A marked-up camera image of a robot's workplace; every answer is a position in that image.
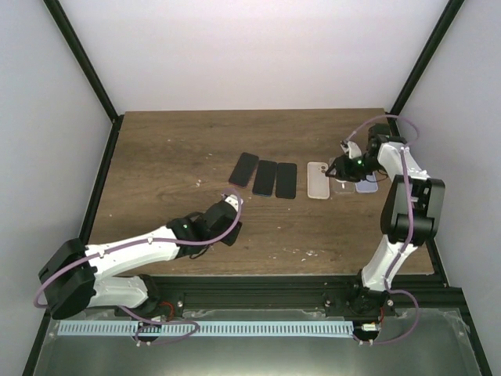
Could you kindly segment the clear phone case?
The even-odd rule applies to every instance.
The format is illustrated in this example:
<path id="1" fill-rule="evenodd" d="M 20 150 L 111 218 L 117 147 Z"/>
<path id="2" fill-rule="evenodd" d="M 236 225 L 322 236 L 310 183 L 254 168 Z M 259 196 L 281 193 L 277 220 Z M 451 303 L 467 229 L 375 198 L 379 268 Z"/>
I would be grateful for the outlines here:
<path id="1" fill-rule="evenodd" d="M 355 192 L 355 184 L 352 182 L 338 180 L 334 177 L 329 177 L 330 192 L 335 194 L 351 194 Z"/>

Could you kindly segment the beige phone case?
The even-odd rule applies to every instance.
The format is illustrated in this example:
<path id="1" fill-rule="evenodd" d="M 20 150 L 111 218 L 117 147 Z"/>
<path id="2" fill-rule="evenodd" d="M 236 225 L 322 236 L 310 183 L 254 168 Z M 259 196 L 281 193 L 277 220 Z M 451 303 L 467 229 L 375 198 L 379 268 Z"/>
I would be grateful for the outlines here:
<path id="1" fill-rule="evenodd" d="M 326 176 L 328 165 L 324 162 L 307 163 L 307 195 L 311 199 L 327 200 L 330 198 L 330 181 Z"/>

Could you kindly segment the lilac phone case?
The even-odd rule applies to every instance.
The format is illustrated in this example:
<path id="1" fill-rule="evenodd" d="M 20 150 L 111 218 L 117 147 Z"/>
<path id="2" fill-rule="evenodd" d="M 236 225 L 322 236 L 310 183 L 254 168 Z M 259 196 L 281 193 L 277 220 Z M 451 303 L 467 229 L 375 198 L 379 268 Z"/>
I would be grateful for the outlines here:
<path id="1" fill-rule="evenodd" d="M 363 180 L 355 183 L 356 193 L 376 193 L 378 188 L 377 177 L 374 174 L 367 175 Z"/>

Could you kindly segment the blue edged black smartphone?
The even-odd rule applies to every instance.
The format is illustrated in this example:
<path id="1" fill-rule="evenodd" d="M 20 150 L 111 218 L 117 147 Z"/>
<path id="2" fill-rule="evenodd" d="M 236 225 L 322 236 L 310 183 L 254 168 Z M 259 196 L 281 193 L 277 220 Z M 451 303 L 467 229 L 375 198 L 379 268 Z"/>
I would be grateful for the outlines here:
<path id="1" fill-rule="evenodd" d="M 270 197 L 273 192 L 276 179 L 277 163 L 274 161 L 261 160 L 254 178 L 252 194 Z"/>

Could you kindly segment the pink edged black smartphone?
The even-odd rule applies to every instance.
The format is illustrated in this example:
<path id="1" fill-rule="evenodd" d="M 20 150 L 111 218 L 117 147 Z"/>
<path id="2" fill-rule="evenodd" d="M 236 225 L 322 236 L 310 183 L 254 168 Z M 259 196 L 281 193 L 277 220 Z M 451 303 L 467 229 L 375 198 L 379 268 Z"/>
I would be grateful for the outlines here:
<path id="1" fill-rule="evenodd" d="M 234 186 L 247 187 L 258 162 L 259 157 L 257 155 L 243 152 L 232 170 L 228 182 Z"/>

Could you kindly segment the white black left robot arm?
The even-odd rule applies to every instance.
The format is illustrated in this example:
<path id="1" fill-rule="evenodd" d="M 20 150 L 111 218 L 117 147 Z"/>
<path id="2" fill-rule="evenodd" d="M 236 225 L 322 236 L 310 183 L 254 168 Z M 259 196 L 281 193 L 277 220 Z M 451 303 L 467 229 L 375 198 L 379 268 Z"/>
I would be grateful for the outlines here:
<path id="1" fill-rule="evenodd" d="M 197 258 L 212 244 L 235 243 L 242 223 L 243 202 L 224 197 L 205 212 L 173 219 L 143 235 L 107 244 L 64 242 L 38 273 L 41 286 L 34 306 L 62 320 L 88 308 L 124 306 L 152 316 L 160 296 L 150 277 L 123 273 L 155 262 Z"/>

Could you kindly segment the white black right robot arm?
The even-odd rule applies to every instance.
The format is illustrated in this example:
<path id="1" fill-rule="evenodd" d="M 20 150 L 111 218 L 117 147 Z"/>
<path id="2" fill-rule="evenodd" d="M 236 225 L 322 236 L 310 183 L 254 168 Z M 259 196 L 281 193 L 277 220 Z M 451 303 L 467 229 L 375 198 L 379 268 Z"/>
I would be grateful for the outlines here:
<path id="1" fill-rule="evenodd" d="M 410 142 L 393 135 L 385 124 L 369 128 L 365 149 L 351 137 L 341 141 L 341 149 L 343 154 L 329 165 L 327 177 L 360 183 L 381 170 L 391 180 L 380 215 L 381 242 L 362 268 L 363 287 L 348 295 L 348 308 L 364 316 L 376 305 L 372 291 L 390 291 L 392 280 L 404 261 L 436 236 L 445 183 L 430 177 L 410 153 Z"/>

